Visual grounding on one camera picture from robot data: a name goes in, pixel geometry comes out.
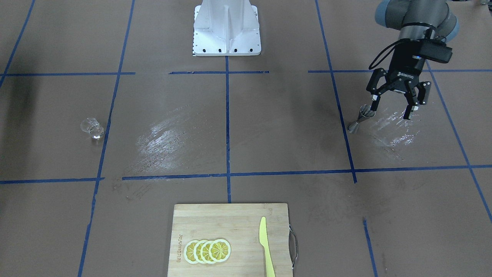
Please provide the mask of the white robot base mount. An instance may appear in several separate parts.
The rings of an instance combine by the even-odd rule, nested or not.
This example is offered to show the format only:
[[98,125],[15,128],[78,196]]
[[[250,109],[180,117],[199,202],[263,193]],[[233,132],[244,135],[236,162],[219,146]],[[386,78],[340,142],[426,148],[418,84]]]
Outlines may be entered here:
[[257,6],[249,0],[204,0],[194,8],[193,56],[257,56]]

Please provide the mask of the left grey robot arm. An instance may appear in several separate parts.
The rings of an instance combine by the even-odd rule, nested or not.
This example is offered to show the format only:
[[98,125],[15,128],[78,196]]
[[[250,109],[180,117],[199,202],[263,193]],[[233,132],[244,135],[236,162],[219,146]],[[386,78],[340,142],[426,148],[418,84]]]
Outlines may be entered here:
[[428,102],[432,83],[419,80],[426,61],[450,61],[453,53],[447,43],[457,35],[459,22],[445,0],[384,0],[376,9],[375,21],[398,30],[399,38],[369,65],[373,71],[367,84],[370,110],[377,111],[383,93],[402,93],[407,101],[404,119],[409,120]]

